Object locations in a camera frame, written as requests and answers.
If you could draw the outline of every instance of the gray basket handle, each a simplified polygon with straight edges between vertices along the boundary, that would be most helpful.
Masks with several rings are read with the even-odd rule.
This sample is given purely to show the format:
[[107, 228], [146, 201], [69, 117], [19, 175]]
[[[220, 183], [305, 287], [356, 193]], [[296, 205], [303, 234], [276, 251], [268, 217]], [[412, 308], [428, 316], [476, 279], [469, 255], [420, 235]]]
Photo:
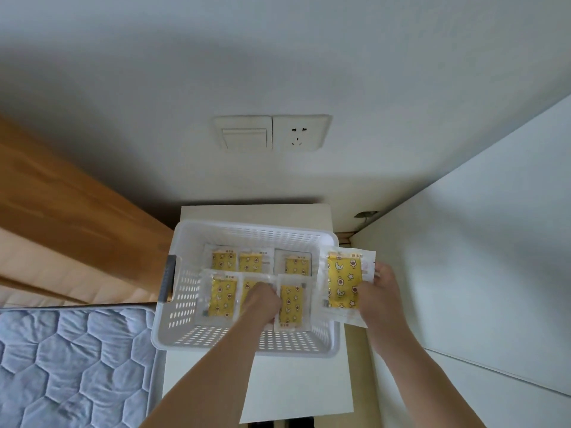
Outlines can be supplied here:
[[167, 264], [164, 266], [163, 282], [161, 283], [161, 291], [159, 291], [159, 302], [165, 303], [168, 300], [168, 294], [172, 291], [175, 284], [175, 266], [176, 255], [167, 257]]

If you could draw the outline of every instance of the person's left arm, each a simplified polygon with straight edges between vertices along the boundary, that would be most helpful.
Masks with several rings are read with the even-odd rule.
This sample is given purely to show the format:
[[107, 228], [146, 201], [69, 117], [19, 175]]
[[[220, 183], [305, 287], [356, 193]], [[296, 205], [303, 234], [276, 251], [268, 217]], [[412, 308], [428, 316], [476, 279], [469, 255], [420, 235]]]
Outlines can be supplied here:
[[261, 332], [282, 301], [258, 282], [228, 333], [161, 400], [140, 428], [236, 427]]

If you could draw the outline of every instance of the light switch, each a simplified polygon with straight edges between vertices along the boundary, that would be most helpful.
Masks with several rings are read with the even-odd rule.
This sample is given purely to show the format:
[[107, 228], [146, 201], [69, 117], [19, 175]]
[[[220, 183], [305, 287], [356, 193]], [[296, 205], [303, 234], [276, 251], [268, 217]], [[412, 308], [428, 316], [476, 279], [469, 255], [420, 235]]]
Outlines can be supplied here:
[[226, 152], [272, 151], [272, 117], [222, 116], [214, 118], [217, 140]]
[[222, 129], [228, 150], [248, 152], [265, 149], [268, 145], [266, 129]]

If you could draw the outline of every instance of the hand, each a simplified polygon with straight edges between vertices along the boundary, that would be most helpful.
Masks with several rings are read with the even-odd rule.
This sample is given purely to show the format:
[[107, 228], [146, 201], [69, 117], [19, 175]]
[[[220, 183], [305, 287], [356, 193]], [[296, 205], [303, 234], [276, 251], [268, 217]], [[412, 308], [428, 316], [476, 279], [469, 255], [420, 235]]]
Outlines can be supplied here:
[[382, 347], [401, 342], [403, 338], [413, 338], [391, 266], [377, 261], [373, 283], [361, 282], [357, 292], [359, 312], [369, 328], [369, 339], [377, 352], [381, 352]]
[[265, 282], [258, 282], [248, 292], [244, 300], [244, 314], [259, 317], [263, 323], [269, 323], [274, 319], [282, 307], [275, 290]]

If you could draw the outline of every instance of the white table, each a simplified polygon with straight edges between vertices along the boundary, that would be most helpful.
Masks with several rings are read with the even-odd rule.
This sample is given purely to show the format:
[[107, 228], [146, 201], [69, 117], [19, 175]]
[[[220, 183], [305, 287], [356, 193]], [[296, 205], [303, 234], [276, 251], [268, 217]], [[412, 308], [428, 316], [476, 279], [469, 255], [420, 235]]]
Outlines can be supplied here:
[[[184, 206], [182, 219], [332, 231], [328, 204]], [[167, 352], [163, 395], [205, 353], [203, 350]], [[256, 356], [240, 423], [350, 412], [353, 412], [353, 398], [345, 330], [341, 328], [339, 352], [329, 359]]]

